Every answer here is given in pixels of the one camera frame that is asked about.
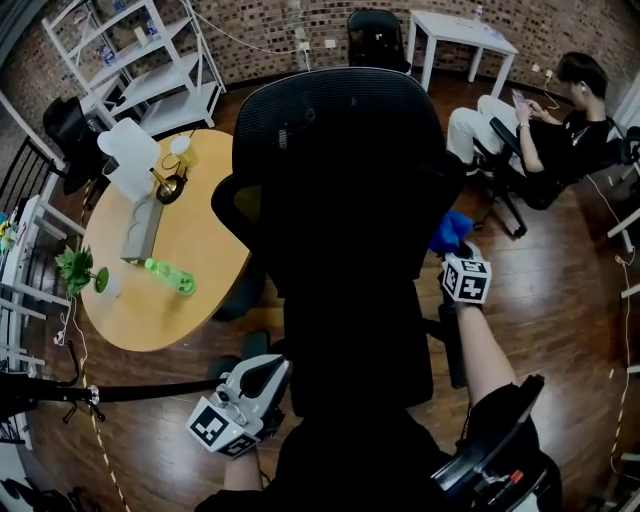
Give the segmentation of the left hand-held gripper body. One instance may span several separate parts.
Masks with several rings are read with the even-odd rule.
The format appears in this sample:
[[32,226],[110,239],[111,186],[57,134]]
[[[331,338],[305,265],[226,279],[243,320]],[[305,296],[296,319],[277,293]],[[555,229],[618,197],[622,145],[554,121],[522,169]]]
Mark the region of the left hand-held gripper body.
[[226,361],[213,394],[202,397],[187,420],[187,431],[207,451],[239,457],[279,428],[290,371],[290,362],[278,354]]

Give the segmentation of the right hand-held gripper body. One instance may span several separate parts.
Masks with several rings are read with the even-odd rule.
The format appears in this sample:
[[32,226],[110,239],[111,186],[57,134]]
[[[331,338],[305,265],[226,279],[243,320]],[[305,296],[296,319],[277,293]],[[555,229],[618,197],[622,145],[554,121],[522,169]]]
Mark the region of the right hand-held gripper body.
[[441,284],[454,302],[482,305],[492,280],[492,267],[473,243],[463,241],[444,255]]

